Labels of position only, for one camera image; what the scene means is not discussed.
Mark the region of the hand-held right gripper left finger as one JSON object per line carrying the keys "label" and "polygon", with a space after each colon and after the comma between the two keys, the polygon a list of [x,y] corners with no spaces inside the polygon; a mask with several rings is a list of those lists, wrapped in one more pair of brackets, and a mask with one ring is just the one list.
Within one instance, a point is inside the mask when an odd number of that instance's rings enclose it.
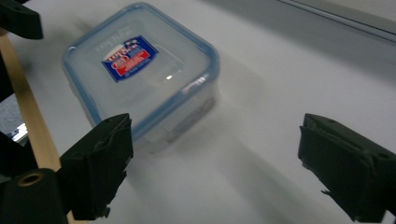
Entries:
{"label": "hand-held right gripper left finger", "polygon": [[127,113],[105,119],[62,155],[61,177],[72,191],[74,219],[108,216],[134,156],[131,123]]}

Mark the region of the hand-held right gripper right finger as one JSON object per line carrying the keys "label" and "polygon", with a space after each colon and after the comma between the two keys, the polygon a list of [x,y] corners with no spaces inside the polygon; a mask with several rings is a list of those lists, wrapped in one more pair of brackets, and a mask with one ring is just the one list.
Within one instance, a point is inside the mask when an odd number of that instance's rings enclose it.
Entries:
{"label": "hand-held right gripper right finger", "polygon": [[396,221],[396,154],[341,123],[306,114],[298,158],[354,221]]}

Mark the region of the clear plastic lidded food container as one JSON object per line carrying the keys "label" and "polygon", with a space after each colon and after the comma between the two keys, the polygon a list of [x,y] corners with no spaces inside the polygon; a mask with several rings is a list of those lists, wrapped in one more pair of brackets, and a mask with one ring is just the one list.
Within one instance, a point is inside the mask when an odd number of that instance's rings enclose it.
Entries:
{"label": "clear plastic lidded food container", "polygon": [[63,67],[92,124],[127,113],[134,148],[154,154],[215,103],[219,55],[158,8],[134,3],[73,43]]}

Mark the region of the wooden table edge strip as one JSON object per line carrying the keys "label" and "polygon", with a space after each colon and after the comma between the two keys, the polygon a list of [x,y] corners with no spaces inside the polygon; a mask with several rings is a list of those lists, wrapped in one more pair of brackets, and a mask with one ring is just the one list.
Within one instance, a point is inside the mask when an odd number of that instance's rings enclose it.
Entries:
{"label": "wooden table edge strip", "polygon": [[59,153],[52,141],[18,55],[6,34],[0,35],[0,54],[15,92],[21,116],[27,126],[35,161],[39,168],[58,171],[61,168]]}

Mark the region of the shiny metal object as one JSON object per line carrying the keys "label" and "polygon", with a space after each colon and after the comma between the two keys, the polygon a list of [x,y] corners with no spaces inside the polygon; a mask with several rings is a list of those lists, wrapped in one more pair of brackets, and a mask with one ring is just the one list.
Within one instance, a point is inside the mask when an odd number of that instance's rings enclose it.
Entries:
{"label": "shiny metal object", "polygon": [[14,142],[24,145],[28,140],[28,130],[25,123],[18,126],[14,131],[8,134],[8,137]]}

